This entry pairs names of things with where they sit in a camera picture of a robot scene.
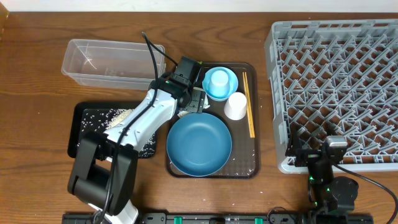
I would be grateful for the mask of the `white pink cup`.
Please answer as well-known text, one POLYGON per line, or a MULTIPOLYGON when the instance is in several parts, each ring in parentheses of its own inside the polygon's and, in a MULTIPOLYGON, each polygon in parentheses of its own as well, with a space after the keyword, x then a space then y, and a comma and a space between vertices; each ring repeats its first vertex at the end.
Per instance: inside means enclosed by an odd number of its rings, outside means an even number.
POLYGON ((246 115, 248 101, 246 95, 240 92, 233 93, 224 106, 225 115, 232 120, 243 119, 246 115))

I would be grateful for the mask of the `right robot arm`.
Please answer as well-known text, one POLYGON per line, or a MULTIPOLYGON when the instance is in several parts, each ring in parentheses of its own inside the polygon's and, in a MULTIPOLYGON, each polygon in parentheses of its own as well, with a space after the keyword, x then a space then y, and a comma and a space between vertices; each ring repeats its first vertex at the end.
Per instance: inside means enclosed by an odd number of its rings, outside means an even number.
POLYGON ((304 149, 296 125, 291 125, 285 155, 295 157, 296 167, 307 167, 308 198, 315 204, 297 217, 297 223, 348 223, 359 185, 353 179, 333 174, 333 166, 343 160, 347 147, 343 136, 331 133, 318 149, 304 149))

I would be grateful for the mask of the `white rice pile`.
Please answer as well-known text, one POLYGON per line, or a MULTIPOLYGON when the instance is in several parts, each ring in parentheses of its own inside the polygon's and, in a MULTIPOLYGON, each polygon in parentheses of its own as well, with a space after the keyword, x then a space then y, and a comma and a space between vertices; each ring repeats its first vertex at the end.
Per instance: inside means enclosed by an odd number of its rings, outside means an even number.
MULTIPOLYGON (((80 146, 80 139, 88 132, 103 133, 119 124, 132 113, 132 109, 84 109, 80 121, 79 137, 76 148, 80 146)), ((147 159, 155 154, 157 135, 153 134, 139 153, 140 159, 147 159)))

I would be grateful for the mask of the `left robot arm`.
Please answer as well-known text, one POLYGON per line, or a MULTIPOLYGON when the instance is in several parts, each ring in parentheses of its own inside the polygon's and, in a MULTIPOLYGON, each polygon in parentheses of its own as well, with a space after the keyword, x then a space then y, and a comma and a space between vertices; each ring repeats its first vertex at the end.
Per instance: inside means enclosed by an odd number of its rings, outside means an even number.
POLYGON ((179 112, 202 111, 204 94, 194 88, 200 72, 200 62, 182 57, 174 71, 155 76, 144 100, 124 120, 81 138, 67 189, 95 208, 87 223, 135 223, 131 195, 139 152, 179 112))

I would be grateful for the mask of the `dark blue plate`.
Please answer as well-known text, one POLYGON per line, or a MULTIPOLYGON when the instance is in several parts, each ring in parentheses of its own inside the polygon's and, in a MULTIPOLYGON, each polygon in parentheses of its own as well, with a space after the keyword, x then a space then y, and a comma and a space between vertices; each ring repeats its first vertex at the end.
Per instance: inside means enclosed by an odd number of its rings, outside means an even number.
POLYGON ((186 115, 167 135, 167 155, 182 173, 206 177, 221 170, 233 149, 231 133, 218 117, 208 113, 186 115))

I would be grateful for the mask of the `white tissue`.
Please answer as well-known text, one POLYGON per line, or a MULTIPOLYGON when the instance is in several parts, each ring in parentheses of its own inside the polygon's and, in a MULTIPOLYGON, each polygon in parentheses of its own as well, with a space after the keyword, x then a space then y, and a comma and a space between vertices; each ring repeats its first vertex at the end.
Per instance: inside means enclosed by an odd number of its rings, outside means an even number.
POLYGON ((202 113, 204 109, 209 107, 210 104, 204 89, 194 87, 189 104, 184 109, 180 109, 177 116, 181 118, 191 113, 202 113))

